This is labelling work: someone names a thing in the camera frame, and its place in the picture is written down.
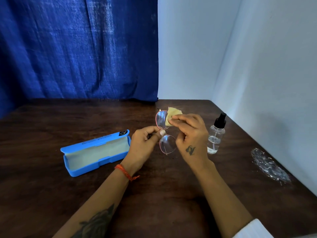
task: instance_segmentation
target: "forearm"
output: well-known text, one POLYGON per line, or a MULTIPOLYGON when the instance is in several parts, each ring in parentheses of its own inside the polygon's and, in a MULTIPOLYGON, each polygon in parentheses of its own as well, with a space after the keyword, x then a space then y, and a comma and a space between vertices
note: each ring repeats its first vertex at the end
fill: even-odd
MULTIPOLYGON (((131 170, 127 166, 123 165, 127 171, 131 170)), ((53 238, 104 237, 108 224, 122 199, 128 183, 129 180, 123 172, 115 169, 53 238)))
POLYGON ((231 238, 252 221, 252 216, 221 178, 213 162, 208 160, 200 169, 193 169, 222 237, 231 238))

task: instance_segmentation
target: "black spray nozzle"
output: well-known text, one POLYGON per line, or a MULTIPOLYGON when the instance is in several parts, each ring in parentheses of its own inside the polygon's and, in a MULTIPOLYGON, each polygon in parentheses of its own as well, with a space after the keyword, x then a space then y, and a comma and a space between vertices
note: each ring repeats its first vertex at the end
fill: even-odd
POLYGON ((224 128, 224 126, 226 125, 226 120, 224 120, 226 118, 226 116, 227 115, 225 113, 221 113, 219 118, 216 118, 214 126, 216 128, 224 128))

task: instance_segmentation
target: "person's left arm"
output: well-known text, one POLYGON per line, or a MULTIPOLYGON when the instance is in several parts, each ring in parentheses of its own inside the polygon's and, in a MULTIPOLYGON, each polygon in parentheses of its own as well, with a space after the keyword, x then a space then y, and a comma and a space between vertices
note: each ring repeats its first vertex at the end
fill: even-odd
MULTIPOLYGON (((159 128, 149 126, 136 130, 132 136, 130 149, 121 165, 132 177, 149 158, 155 144, 165 134, 159 128)), ((96 192, 61 227, 53 238, 94 237, 103 238, 115 209, 129 184, 124 173, 115 169, 96 192)))

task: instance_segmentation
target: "dark brown tabletop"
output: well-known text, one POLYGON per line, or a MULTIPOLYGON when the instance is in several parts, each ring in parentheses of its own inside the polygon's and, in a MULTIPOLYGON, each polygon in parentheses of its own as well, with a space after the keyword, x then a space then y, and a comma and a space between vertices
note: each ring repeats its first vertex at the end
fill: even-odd
MULTIPOLYGON (((0 120, 0 237, 51 237, 95 192, 116 164, 78 177, 64 165, 61 147, 155 125, 157 108, 202 116, 207 127, 221 112, 208 100, 33 100, 0 120)), ((249 212, 277 237, 317 233, 317 197, 291 176, 266 176, 251 150, 263 148, 227 117, 214 161, 249 212)), ((167 130, 176 134, 176 128, 167 130)), ((219 237, 204 194, 178 151, 155 147, 117 208, 109 237, 219 237)))

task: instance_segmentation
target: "white wall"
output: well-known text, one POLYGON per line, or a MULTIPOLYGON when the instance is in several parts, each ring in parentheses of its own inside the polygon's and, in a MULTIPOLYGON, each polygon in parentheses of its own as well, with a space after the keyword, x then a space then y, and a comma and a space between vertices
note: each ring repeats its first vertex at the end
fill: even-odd
POLYGON ((158 0, 158 98, 210 99, 240 0, 158 0))
POLYGON ((211 100, 317 195, 317 0, 242 0, 211 100))

